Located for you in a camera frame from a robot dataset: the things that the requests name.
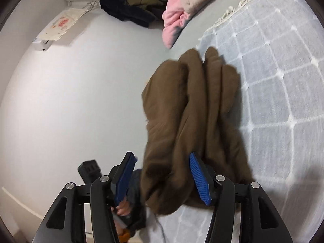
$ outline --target dark jacket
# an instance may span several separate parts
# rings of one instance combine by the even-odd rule
[[[195,49],[165,61],[143,93],[148,141],[141,175],[146,205],[171,214],[182,204],[205,207],[189,168],[194,152],[218,175],[253,181],[239,132],[227,119],[239,76],[208,48],[202,63]]]
[[[135,170],[129,182],[126,195],[132,207],[130,213],[132,223],[127,227],[131,231],[131,237],[135,235],[137,230],[144,228],[146,225],[146,209],[145,205],[142,204],[143,200],[140,194],[140,178],[141,170]]]
[[[160,0],[158,4],[130,5],[127,0],[100,0],[101,8],[109,15],[124,21],[130,20],[140,26],[149,27],[153,21],[162,20],[162,12],[166,9],[166,3]]]

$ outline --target brown towel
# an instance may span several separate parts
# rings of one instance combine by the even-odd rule
[[[154,213],[204,206],[189,168],[191,152],[217,174],[252,181],[239,132],[226,117],[238,84],[235,68],[223,65],[214,48],[204,63],[190,49],[178,61],[163,62],[151,77],[142,93],[148,141],[141,192]]]
[[[160,0],[127,0],[128,5],[133,6],[133,5],[143,5],[145,6],[145,9],[147,6],[154,6],[154,5],[164,5],[164,3]]]

